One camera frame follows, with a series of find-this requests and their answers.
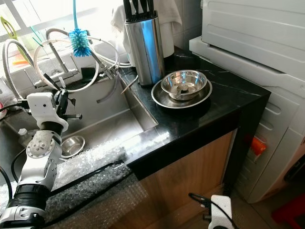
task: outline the robotic arm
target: robotic arm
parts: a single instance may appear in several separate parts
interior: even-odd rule
[[[27,96],[32,116],[40,128],[26,148],[27,160],[14,198],[0,217],[0,228],[33,228],[44,224],[47,198],[61,157],[61,134],[68,129],[65,115],[68,92],[33,93]]]

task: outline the floor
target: floor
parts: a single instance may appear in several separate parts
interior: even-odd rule
[[[291,229],[287,224],[276,224],[271,212],[304,192],[305,185],[290,186],[266,200],[248,204],[235,191],[231,196],[233,220],[239,229]],[[198,215],[179,229],[207,229],[208,225],[202,215]]]

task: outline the white appliance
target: white appliance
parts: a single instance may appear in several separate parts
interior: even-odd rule
[[[249,202],[287,183],[287,171],[305,154],[305,1],[203,0],[202,37],[190,50],[272,92],[252,151],[235,184]]]

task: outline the black marble countertop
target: black marble countertop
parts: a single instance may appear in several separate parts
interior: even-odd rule
[[[240,140],[245,135],[253,136],[270,95],[268,90],[190,52],[175,49],[174,55],[165,59],[165,74],[182,69],[200,71],[211,81],[213,91],[208,100],[191,108],[168,109],[153,101],[151,87],[142,88],[137,83],[131,87],[159,123],[129,140],[137,144],[124,146],[128,153],[127,165],[139,179],[241,125],[248,127],[244,127],[245,133],[240,134]],[[130,83],[137,73],[135,69],[123,69],[121,75]],[[249,112],[248,117],[242,116],[245,109]]]

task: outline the sink basin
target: sink basin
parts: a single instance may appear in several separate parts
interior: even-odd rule
[[[117,141],[119,144],[158,124],[134,92],[127,90],[124,94],[121,94],[123,88],[126,87],[126,83],[122,80],[117,83],[113,95],[103,101],[114,84],[114,80],[104,81],[92,85],[87,90],[69,95],[69,98],[76,99],[76,106],[74,107],[69,103],[66,114],[81,113],[83,119],[68,120],[69,129],[63,133],[63,140],[69,136],[82,136],[86,141],[85,151],[108,141]],[[37,129],[35,119],[23,112],[7,118],[3,125],[6,128],[9,126],[13,130],[12,132],[18,132],[20,128]],[[0,125],[0,135],[5,135],[6,132]],[[18,147],[18,150],[16,150],[17,134],[5,139],[6,141],[12,141],[12,144],[6,143],[7,147],[0,148],[1,166],[13,181],[10,164],[22,147]],[[19,162],[16,163],[17,176],[20,175],[24,162],[25,157],[20,158]],[[3,183],[4,179],[0,178],[0,184]]]

